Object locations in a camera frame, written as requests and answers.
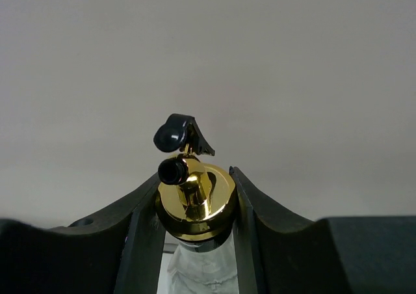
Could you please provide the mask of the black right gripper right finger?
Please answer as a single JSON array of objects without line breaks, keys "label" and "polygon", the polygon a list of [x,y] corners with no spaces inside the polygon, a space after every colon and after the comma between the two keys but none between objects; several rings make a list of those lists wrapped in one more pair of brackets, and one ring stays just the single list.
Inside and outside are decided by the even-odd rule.
[{"label": "black right gripper right finger", "polygon": [[308,220],[237,167],[233,228],[241,293],[414,293],[415,217]]}]

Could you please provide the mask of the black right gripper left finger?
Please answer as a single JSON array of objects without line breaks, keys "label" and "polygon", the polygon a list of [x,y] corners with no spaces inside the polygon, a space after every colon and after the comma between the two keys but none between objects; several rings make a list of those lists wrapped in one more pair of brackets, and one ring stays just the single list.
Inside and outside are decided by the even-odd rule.
[{"label": "black right gripper left finger", "polygon": [[1,220],[2,293],[156,293],[165,230],[159,178],[70,226]]}]

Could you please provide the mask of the clear glass oil dispenser bottle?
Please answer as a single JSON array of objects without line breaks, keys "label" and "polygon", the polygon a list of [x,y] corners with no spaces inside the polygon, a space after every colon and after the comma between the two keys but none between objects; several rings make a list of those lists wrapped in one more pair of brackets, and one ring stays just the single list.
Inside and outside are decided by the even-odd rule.
[{"label": "clear glass oil dispenser bottle", "polygon": [[193,116],[171,114],[153,143],[169,154],[157,169],[155,210],[178,240],[167,268],[168,292],[238,293],[235,182],[224,169],[200,160],[215,150]]}]

